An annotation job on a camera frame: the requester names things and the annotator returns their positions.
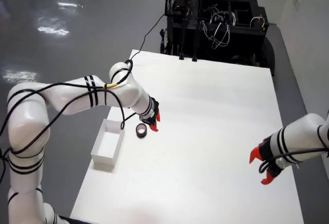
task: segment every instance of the black tape roll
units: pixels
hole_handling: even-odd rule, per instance
[[[145,124],[140,123],[136,126],[136,135],[139,138],[145,137],[147,133],[148,133],[148,128]]]

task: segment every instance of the white tabletop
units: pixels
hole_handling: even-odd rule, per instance
[[[138,139],[138,118],[128,120],[115,169],[98,171],[91,161],[71,218],[303,223],[292,169],[262,185],[260,162],[249,164],[251,150],[282,127],[268,69],[141,52],[133,75],[159,102],[159,132]],[[120,110],[108,119],[121,120]]]

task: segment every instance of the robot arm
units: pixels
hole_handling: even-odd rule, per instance
[[[251,151],[250,163],[255,158],[264,161],[260,173],[266,170],[262,184],[270,184],[283,169],[292,164],[329,152],[329,117],[326,121],[317,114],[308,114],[265,138]]]
[[[118,83],[126,76],[128,69],[125,63],[115,64],[109,72],[111,82]],[[42,91],[38,95],[31,95],[36,90]],[[116,86],[105,84],[97,76],[79,78],[59,85],[16,85],[8,94],[8,112],[16,106],[8,121],[11,145],[8,158],[11,185],[8,194],[10,224],[67,224],[50,205],[43,203],[41,180],[44,146],[50,136],[47,105],[59,111],[59,115],[71,115],[97,105],[131,107],[142,122],[158,131],[158,102],[144,91],[131,73]]]
[[[125,63],[115,64],[109,72],[111,81],[113,83],[118,82],[126,75],[127,70],[128,66]],[[33,130],[41,131],[42,127],[45,127],[49,123],[44,101],[57,111],[60,111],[69,101],[86,93],[88,90],[92,90],[93,87],[103,87],[106,85],[97,76],[87,76],[66,83],[82,85],[88,88],[57,85],[42,91],[40,93],[41,95],[32,95],[28,97],[27,100],[16,107],[11,114],[8,124],[10,144],[14,151],[20,151],[24,148],[26,142],[28,142],[27,138],[29,138],[30,141],[33,139],[33,137],[31,137],[35,135]],[[8,111],[20,98],[29,94],[29,92],[23,92],[14,95],[17,91],[22,89],[40,90],[47,86],[49,86],[49,84],[32,82],[16,85],[8,94]],[[131,107],[136,114],[140,116],[142,122],[150,125],[152,130],[157,131],[156,119],[159,119],[158,103],[134,80],[132,74],[130,74],[124,82],[111,88],[110,91],[117,96],[122,107]],[[98,105],[118,107],[119,102],[113,94],[105,92],[104,89],[100,89],[99,92],[89,93],[88,95],[74,100],[65,108],[63,114],[72,115]],[[33,144],[31,148],[34,148],[34,151],[29,150],[23,153],[31,156],[31,153],[33,154],[40,151],[41,147],[44,146],[44,143],[41,142],[42,140],[44,139],[39,139],[39,141]]]

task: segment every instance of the glossy floor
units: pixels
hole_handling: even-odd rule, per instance
[[[1,116],[6,115],[9,89],[21,81],[53,83],[89,74],[108,81],[109,68],[140,47],[145,33],[163,14],[164,3],[165,0],[0,0]],[[165,26],[166,20],[162,19],[147,38],[144,50],[159,52],[159,31]],[[279,29],[271,26],[267,36],[276,52],[274,82],[283,124],[287,125],[306,112]],[[90,162],[90,151],[108,111],[107,107],[98,107],[62,116],[51,128],[42,186],[45,201],[61,215],[70,215]],[[50,117],[55,113],[49,110]],[[1,148],[8,146],[7,141],[4,133]],[[329,185],[321,159],[303,164],[295,171],[295,178],[305,223],[323,223],[326,209],[322,206],[329,206]],[[0,223],[8,222],[8,189],[7,171],[0,186]]]

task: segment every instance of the open box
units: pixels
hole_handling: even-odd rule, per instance
[[[115,166],[124,136],[120,125],[120,121],[103,120],[91,153],[94,165]]]

